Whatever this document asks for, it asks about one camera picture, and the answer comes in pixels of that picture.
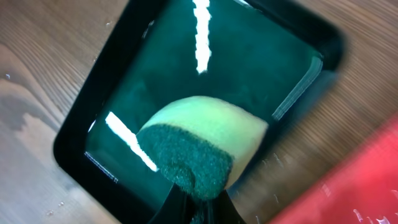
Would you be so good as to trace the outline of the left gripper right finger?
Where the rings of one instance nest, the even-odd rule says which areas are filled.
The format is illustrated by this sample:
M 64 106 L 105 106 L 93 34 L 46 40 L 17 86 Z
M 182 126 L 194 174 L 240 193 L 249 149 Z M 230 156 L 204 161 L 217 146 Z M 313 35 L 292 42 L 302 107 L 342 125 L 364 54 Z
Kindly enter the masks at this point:
M 206 224 L 246 224 L 226 190 L 206 202 Z

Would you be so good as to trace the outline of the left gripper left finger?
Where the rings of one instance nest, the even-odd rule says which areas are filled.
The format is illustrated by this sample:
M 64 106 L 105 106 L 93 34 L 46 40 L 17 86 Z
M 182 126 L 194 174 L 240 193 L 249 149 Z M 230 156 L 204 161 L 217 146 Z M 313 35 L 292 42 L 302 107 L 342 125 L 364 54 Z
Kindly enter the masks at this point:
M 173 185 L 161 209 L 148 224 L 189 224 L 196 212 L 191 196 Z

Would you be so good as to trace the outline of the green yellow sponge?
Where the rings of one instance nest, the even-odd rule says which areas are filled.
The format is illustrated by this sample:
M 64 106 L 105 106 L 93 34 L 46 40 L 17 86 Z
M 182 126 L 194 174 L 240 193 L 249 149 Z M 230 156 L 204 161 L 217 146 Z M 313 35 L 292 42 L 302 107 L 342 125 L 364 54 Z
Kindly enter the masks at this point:
M 192 96 L 156 112 L 136 138 L 166 179 L 211 200 L 239 179 L 268 127 L 234 104 Z

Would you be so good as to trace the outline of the red plastic tray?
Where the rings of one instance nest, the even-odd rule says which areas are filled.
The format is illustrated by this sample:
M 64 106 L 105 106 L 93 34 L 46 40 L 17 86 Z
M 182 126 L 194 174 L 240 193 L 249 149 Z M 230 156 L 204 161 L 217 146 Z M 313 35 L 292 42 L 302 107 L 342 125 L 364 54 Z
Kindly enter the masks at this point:
M 271 222 L 396 224 L 397 116 Z

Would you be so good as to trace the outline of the black water tray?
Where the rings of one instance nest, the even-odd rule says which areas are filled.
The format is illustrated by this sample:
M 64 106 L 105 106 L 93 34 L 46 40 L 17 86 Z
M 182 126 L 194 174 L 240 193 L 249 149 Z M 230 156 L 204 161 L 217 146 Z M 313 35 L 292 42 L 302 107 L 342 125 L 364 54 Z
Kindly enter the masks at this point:
M 342 33 L 295 1 L 129 1 L 53 144 L 58 165 L 121 223 L 148 223 L 175 183 L 138 144 L 192 96 L 269 125 L 229 197 L 335 82 Z

